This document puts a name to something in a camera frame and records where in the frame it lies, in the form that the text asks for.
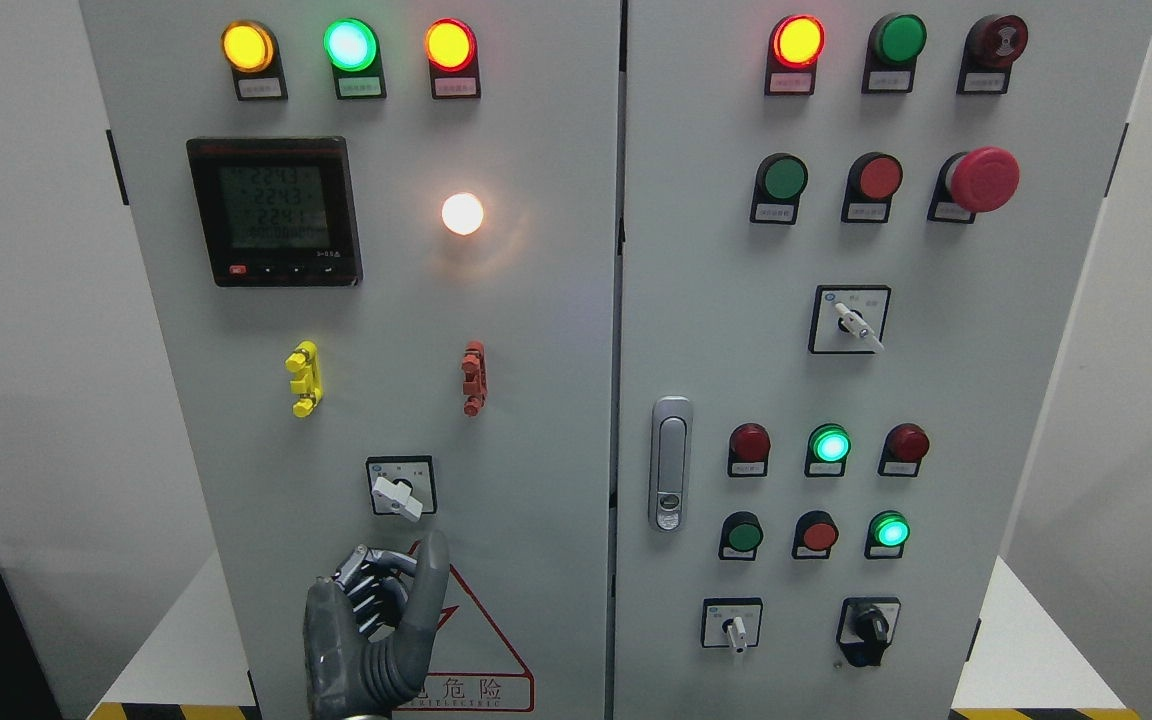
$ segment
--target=green indicator light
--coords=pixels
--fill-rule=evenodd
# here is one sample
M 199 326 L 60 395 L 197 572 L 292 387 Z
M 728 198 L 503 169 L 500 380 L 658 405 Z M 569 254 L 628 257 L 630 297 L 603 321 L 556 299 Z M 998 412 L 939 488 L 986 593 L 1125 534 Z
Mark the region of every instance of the green indicator light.
M 900 511 L 879 511 L 869 524 L 869 532 L 884 547 L 900 547 L 909 539 L 909 523 Z
M 755 550 L 759 543 L 763 543 L 763 530 L 758 525 L 740 524 L 733 528 L 727 536 L 727 544 L 730 544 L 732 550 L 738 552 Z
M 812 455 L 821 462 L 841 462 L 851 450 L 851 438 L 842 425 L 820 425 L 812 433 Z
M 885 63 L 903 65 L 918 58 L 924 46 L 927 46 L 927 26 L 923 20 L 918 15 L 897 15 L 882 23 L 874 50 Z
M 788 200 L 808 184 L 808 169 L 797 158 L 781 158 L 767 168 L 763 176 L 763 187 L 767 194 L 778 200 Z
M 376 33 L 362 20 L 340 18 L 329 24 L 323 46 L 332 63 L 347 73 L 365 70 L 376 60 Z

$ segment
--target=digital power meter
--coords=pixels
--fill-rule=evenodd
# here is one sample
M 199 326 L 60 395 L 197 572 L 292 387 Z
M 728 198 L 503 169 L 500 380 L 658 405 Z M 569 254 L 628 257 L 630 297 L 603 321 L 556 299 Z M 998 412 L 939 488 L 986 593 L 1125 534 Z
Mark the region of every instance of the digital power meter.
M 358 283 L 343 137 L 196 137 L 185 149 L 218 286 Z

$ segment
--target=red warning label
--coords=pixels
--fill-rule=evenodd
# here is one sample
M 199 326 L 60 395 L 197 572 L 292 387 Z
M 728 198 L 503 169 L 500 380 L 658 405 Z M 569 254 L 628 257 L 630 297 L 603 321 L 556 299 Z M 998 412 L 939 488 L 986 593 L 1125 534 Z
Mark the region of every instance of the red warning label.
M 438 621 L 434 657 L 415 712 L 531 712 L 536 679 L 456 566 Z

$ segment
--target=gray glove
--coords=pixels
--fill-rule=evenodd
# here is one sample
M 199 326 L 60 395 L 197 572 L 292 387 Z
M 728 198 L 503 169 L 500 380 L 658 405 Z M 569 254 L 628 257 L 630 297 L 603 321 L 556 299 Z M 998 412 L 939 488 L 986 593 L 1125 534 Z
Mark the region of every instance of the gray glove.
M 358 548 L 305 600 L 305 669 L 312 720 L 389 717 L 420 692 L 444 609 L 450 561 L 433 530 L 417 558 Z M 408 597 L 399 575 L 412 575 Z M 370 637 L 381 626 L 394 632 Z

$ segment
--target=white light bulb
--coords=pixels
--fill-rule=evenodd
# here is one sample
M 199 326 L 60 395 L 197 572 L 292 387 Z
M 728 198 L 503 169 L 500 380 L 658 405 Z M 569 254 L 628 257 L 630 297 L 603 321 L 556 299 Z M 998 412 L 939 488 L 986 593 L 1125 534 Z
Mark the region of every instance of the white light bulb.
M 456 192 L 444 202 L 444 225 L 456 234 L 471 234 L 483 227 L 483 202 L 472 192 Z

